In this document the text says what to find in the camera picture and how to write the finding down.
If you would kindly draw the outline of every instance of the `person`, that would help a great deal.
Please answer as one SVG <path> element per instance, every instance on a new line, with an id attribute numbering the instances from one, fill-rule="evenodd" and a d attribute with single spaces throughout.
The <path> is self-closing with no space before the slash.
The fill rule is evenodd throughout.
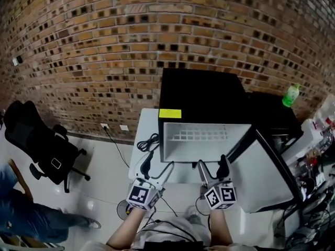
<path id="1" fill-rule="evenodd" d="M 139 232 L 138 228 L 146 213 L 134 208 L 127 219 L 110 237 L 106 244 L 89 241 L 81 251 L 113 250 L 233 250 L 256 251 L 256 248 L 234 244 L 223 210 L 210 212 L 211 231 L 202 225 L 195 211 L 186 216 L 156 220 L 148 223 Z"/>
<path id="2" fill-rule="evenodd" d="M 25 193 L 14 189 L 17 182 Z M 12 159 L 0 167 L 0 225 L 0 231 L 5 234 L 28 236 L 45 243 L 66 241 L 72 226 L 101 227 L 93 219 L 34 203 L 30 189 Z"/>

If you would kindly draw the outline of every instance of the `black office chair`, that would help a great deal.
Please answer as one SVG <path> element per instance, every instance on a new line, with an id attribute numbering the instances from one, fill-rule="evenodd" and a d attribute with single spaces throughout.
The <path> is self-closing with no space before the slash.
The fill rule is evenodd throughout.
<path id="1" fill-rule="evenodd" d="M 5 138 L 28 154 L 34 163 L 38 163 L 43 171 L 37 170 L 34 164 L 29 169 L 36 179 L 48 177 L 55 184 L 64 181 L 64 190 L 69 193 L 68 174 L 72 170 L 89 181 L 90 176 L 73 168 L 76 158 L 86 155 L 86 150 L 78 148 L 69 142 L 67 130 L 57 124 L 48 128 L 40 118 L 32 101 L 22 104 L 13 102 L 4 116 L 6 126 Z"/>

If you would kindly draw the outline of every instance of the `white tile floor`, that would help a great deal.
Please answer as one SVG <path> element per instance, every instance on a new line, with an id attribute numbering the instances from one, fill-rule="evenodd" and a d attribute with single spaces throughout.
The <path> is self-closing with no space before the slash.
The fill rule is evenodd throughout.
<path id="1" fill-rule="evenodd" d="M 70 229 L 69 238 L 62 243 L 65 250 L 77 251 L 88 240 L 106 242 L 122 220 L 116 213 L 117 204 L 124 200 L 130 180 L 128 168 L 123 164 L 113 143 L 70 137 L 71 143 L 87 150 L 86 156 L 77 159 L 75 167 L 86 171 L 91 176 L 85 181 L 76 173 L 70 174 L 70 193 L 64 193 L 63 185 L 56 186 L 49 179 L 36 180 L 29 170 L 30 157 L 17 147 L 11 145 L 4 137 L 5 127 L 0 131 L 0 163 L 12 158 L 19 167 L 34 197 L 34 201 L 49 207 L 66 209 L 69 213 L 82 214 L 98 220 L 100 230 Z M 132 146 L 119 145 L 125 160 L 129 163 Z M 199 185 L 166 184 L 165 200 L 177 212 L 194 205 L 199 195 Z M 208 213 L 206 202 L 200 201 L 200 210 Z M 166 219 L 173 215 L 169 207 L 160 200 L 154 219 Z M 241 209 L 226 211 L 228 226 L 235 242 L 246 245 L 271 247 L 273 243 L 273 211 L 245 214 Z M 207 217 L 202 217 L 207 225 Z"/>

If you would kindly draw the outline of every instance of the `wall outlet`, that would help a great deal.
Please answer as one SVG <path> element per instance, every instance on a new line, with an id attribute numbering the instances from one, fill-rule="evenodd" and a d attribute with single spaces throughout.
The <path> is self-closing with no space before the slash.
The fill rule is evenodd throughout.
<path id="1" fill-rule="evenodd" d="M 106 127 L 107 129 L 109 129 L 109 125 L 106 124 L 106 123 L 101 123 L 100 125 L 101 125 L 103 128 Z"/>
<path id="2" fill-rule="evenodd" d="M 127 125 L 120 124 L 120 128 L 121 128 L 121 130 L 123 130 L 123 131 L 129 131 L 129 128 L 128 128 Z"/>

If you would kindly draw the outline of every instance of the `yellow label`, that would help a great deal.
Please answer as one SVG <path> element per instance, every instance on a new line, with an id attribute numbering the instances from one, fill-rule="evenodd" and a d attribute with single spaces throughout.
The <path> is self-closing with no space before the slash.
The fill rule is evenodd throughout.
<path id="1" fill-rule="evenodd" d="M 181 118 L 182 110 L 159 109 L 160 118 Z"/>

